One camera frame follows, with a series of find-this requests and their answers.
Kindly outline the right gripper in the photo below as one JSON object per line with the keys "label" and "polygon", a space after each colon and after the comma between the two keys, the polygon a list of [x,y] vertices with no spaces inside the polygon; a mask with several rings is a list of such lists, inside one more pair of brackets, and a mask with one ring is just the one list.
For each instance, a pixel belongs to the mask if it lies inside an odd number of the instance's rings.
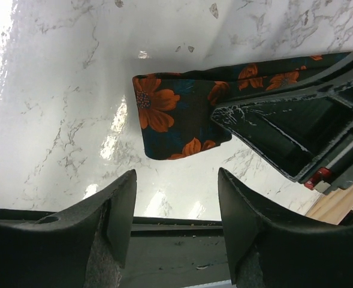
{"label": "right gripper", "polygon": [[308,189],[353,184],[353,52],[296,84],[230,98],[211,118]]}

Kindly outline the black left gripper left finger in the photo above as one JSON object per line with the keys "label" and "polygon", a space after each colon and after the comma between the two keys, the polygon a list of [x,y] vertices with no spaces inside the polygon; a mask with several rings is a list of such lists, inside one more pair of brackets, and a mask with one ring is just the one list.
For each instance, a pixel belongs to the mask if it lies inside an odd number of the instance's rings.
{"label": "black left gripper left finger", "polygon": [[137,174],[59,212],[0,209],[0,287],[117,287]]}

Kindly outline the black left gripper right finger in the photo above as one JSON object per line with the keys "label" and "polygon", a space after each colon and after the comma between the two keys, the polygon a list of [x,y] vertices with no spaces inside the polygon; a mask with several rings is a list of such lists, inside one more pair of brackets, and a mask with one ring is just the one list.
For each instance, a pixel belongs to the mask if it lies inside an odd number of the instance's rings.
{"label": "black left gripper right finger", "polygon": [[237,287],[353,287],[353,225],[290,211],[226,169],[218,196],[231,282]]}

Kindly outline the black orange floral tie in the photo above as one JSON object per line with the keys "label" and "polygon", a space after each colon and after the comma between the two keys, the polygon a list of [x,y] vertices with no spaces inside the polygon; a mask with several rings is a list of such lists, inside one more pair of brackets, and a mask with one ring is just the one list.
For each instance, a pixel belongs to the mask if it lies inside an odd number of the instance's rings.
{"label": "black orange floral tie", "polygon": [[219,103],[295,84],[347,55],[341,52],[135,76],[132,82],[144,152],[154,160],[176,160],[220,146],[232,135],[210,119]]}

